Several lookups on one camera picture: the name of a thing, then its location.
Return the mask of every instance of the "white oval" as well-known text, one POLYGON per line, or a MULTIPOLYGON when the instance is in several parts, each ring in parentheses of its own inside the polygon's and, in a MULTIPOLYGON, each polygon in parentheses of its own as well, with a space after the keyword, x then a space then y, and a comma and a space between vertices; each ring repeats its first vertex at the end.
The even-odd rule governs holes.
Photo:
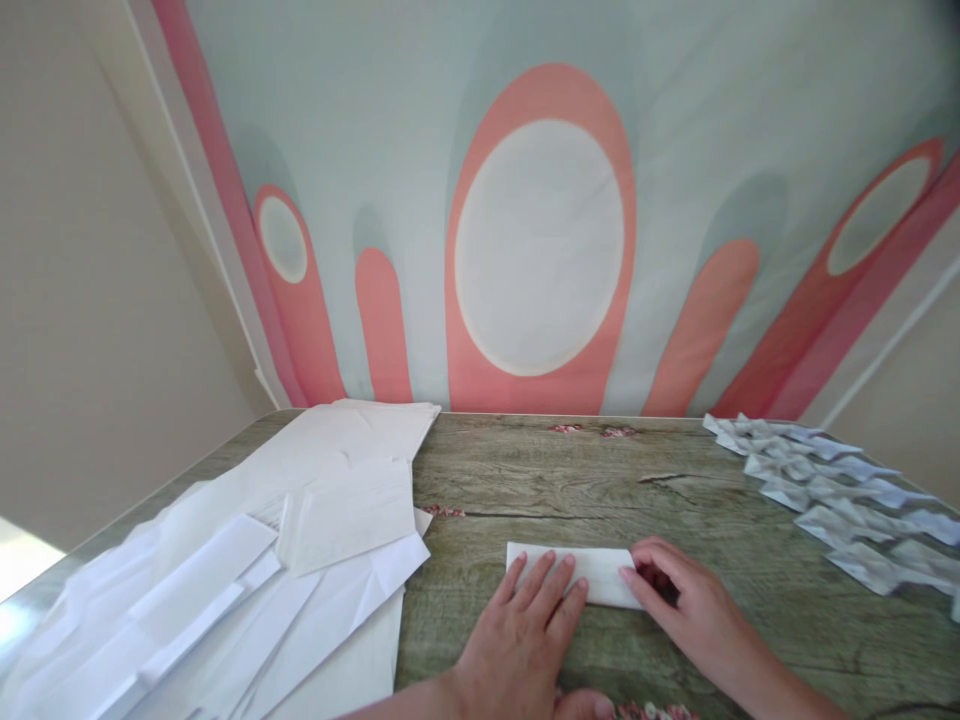
POLYGON ((921 157, 881 180, 840 230, 827 258, 827 272, 842 275, 866 258, 913 207, 929 173, 930 160, 921 157))
POLYGON ((568 122, 518 128, 487 157, 457 227, 457 298, 470 337, 520 376, 563 366, 590 342, 623 260, 616 174, 568 122))
POLYGON ((260 204, 260 237, 273 267, 288 283, 307 274, 307 243, 297 216, 283 200, 271 195, 260 204))

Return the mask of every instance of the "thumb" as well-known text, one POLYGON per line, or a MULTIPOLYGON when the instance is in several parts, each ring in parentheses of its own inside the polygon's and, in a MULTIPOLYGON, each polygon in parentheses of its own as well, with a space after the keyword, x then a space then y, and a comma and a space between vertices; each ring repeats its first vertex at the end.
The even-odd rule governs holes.
POLYGON ((613 720, 613 703, 606 695, 589 689, 564 695, 553 711, 553 720, 613 720))
POLYGON ((667 601, 660 597, 660 593, 644 580, 636 568, 620 568, 620 577, 630 588, 630 592, 637 598, 643 609, 650 613, 656 623, 664 630, 669 632, 669 625, 673 622, 677 611, 667 604, 667 601))

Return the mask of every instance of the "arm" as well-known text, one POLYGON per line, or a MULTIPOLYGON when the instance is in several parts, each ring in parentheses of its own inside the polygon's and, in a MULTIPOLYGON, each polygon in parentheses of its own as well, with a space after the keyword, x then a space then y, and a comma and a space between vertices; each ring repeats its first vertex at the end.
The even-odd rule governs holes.
POLYGON ((548 553, 514 594, 526 553, 507 570, 457 664, 344 720, 612 720, 613 703, 595 690, 555 701, 557 676, 587 601, 587 581, 573 577, 572 555, 547 577, 548 553))
POLYGON ((640 604, 714 685, 755 720, 845 720, 846 714, 790 672, 743 617, 723 583, 660 538, 630 550, 620 574, 640 604), (674 608, 658 590, 680 591, 674 608))

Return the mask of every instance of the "wood grain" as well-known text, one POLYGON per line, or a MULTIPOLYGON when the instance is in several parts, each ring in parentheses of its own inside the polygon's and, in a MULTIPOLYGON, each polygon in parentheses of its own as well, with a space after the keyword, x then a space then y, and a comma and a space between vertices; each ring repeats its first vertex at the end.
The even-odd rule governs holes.
MULTIPOLYGON (((192 483, 237 465, 298 412, 254 423, 0 605, 19 622, 0 638, 0 681, 76 568, 192 483)), ((437 518, 427 533, 433 556, 407 583, 397 688, 456 661, 503 576, 509 540, 628 547, 660 535, 715 570, 787 665, 853 716, 956 718, 960 626, 949 620, 949 598, 916 586, 873 595, 827 562, 828 548, 760 495, 742 467, 696 420, 442 414, 414 463, 415 500, 467 517, 437 518), (548 431, 558 423, 583 430, 548 431), (605 439, 607 425, 638 434, 605 439)), ((744 717, 644 613, 588 607, 561 683, 617 702, 744 717)))

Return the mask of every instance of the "wall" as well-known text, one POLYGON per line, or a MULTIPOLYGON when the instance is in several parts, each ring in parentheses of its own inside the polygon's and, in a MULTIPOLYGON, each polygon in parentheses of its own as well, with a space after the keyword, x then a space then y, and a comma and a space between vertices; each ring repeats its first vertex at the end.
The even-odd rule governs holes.
POLYGON ((187 259, 244 397, 257 415, 274 409, 221 274, 193 182, 140 49, 126 0, 70 0, 120 109, 167 223, 187 259))
POLYGON ((0 515, 62 549, 257 414, 70 11, 0 5, 0 515))
POLYGON ((960 280, 954 280, 830 426, 954 507, 960 506, 958 358, 960 280))

